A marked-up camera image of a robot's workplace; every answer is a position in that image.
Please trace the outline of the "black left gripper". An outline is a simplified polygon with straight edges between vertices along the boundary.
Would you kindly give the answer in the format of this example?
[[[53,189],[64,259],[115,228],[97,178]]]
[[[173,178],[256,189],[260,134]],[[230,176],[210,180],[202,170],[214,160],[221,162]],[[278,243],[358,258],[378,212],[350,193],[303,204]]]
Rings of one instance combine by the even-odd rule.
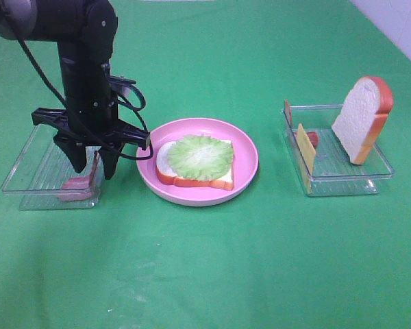
[[[112,102],[107,112],[91,110],[88,113],[66,109],[37,108],[32,112],[34,125],[45,124],[58,132],[53,142],[64,152],[76,173],[87,165],[86,147],[77,141],[91,145],[102,143],[127,143],[145,150],[150,146],[150,133],[118,118],[117,105]],[[122,145],[114,145],[114,151],[101,148],[103,173],[110,180],[116,171]]]

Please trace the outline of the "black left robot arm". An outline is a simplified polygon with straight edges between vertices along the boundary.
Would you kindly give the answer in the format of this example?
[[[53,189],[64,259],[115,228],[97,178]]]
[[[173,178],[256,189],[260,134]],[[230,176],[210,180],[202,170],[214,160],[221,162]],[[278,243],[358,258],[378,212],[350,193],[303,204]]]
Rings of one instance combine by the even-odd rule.
[[[75,172],[86,165],[86,148],[98,146],[105,179],[115,174],[126,144],[153,151],[146,126],[119,119],[119,106],[138,114],[145,106],[136,81],[110,73],[118,18],[109,1],[0,1],[0,36],[19,43],[61,109],[38,108],[34,125],[56,129],[53,142]],[[58,46],[64,92],[47,79],[26,45],[30,41]]]

